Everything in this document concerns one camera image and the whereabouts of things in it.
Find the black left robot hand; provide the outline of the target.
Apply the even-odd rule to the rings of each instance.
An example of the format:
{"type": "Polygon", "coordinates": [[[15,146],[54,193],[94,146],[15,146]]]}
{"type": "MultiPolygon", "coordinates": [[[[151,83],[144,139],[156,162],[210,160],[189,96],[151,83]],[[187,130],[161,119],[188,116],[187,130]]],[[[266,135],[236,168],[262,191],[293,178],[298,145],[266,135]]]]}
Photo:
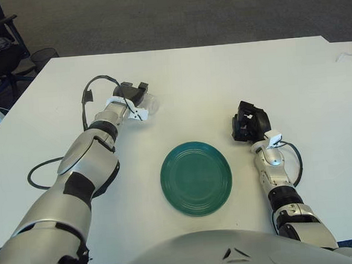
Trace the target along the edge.
{"type": "Polygon", "coordinates": [[[121,96],[129,99],[135,107],[141,105],[144,96],[148,91],[148,83],[140,83],[138,87],[134,87],[130,82],[122,82],[120,86],[116,86],[113,91],[113,96],[121,96]]]}

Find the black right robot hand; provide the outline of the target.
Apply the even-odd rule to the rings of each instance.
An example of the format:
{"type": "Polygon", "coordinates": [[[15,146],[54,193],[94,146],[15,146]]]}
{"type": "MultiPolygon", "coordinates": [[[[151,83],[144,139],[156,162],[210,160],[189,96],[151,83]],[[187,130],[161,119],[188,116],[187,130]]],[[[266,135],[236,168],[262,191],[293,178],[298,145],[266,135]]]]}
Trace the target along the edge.
{"type": "Polygon", "coordinates": [[[231,126],[233,127],[232,137],[238,142],[256,143],[264,140],[265,133],[271,130],[265,111],[245,101],[240,101],[231,126]]]}

